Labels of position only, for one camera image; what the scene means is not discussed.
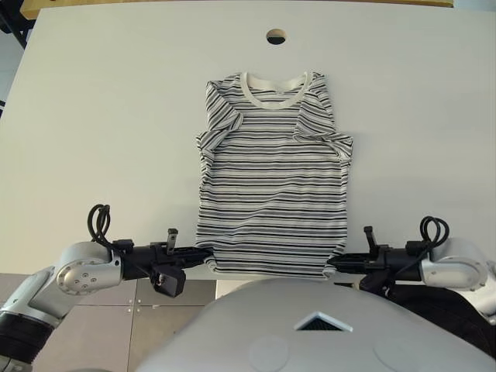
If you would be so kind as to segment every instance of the black and white stripes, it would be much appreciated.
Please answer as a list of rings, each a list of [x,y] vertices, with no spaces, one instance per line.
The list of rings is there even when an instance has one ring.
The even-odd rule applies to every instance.
[[[213,248],[215,272],[333,272],[326,261],[346,244],[352,138],[335,130],[325,82],[235,74],[207,84],[197,246]]]

